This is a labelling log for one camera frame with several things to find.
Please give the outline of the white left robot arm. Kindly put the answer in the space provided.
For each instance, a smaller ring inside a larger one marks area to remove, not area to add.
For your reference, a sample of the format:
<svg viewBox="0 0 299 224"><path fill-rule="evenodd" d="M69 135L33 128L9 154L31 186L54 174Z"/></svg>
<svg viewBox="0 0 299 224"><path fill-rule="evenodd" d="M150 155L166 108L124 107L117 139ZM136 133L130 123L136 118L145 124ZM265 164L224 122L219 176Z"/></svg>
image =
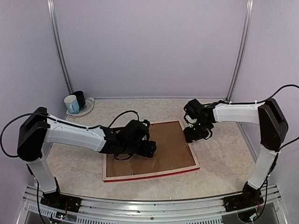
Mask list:
<svg viewBox="0 0 299 224"><path fill-rule="evenodd" d="M139 155L152 158L157 146L150 140L150 122L133 119L124 127L82 126L67 122L48 114L45 107L37 108L33 113L20 115L9 121L4 131L13 122L26 117L19 129L16 158L25 161L31 174L43 191L44 199L59 208L65 204L58 182L43 158L44 143L59 143L87 148L100 154L112 154L116 159L121 154L129 158Z"/></svg>

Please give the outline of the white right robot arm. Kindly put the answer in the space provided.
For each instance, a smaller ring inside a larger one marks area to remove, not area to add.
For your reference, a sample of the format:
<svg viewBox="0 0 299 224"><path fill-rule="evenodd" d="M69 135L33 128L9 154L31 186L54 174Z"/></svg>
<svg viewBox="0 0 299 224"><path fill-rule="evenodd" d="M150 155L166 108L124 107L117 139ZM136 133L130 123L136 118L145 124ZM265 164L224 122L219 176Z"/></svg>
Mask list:
<svg viewBox="0 0 299 224"><path fill-rule="evenodd" d="M282 149L299 140L285 142L289 124L274 95L254 102L219 100L202 104L192 99L184 106L184 112L188 124L184 135L188 143L211 138L216 123L235 122L244 126L241 130L256 159L239 196L243 207L249 207L260 196L261 187L275 168Z"/></svg>

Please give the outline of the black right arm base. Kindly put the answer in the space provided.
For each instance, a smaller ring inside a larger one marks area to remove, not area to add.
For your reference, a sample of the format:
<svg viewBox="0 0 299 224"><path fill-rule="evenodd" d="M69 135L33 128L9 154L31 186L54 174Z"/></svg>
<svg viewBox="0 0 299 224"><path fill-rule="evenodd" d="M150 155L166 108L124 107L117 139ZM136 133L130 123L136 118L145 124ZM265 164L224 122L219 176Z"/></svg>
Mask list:
<svg viewBox="0 0 299 224"><path fill-rule="evenodd" d="M254 189L246 182L240 194L224 197L223 202L226 212L231 212L263 204L264 200L261 190Z"/></svg>

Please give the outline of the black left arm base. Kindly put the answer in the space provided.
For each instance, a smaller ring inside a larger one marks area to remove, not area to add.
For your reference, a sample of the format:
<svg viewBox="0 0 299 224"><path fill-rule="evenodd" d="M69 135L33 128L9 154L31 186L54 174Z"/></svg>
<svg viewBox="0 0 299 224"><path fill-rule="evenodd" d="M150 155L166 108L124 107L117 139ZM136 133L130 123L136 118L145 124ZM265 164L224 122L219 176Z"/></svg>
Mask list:
<svg viewBox="0 0 299 224"><path fill-rule="evenodd" d="M51 208L64 210L66 212L78 213L82 199L75 196L60 195L60 196L47 196L41 198L41 204Z"/></svg>

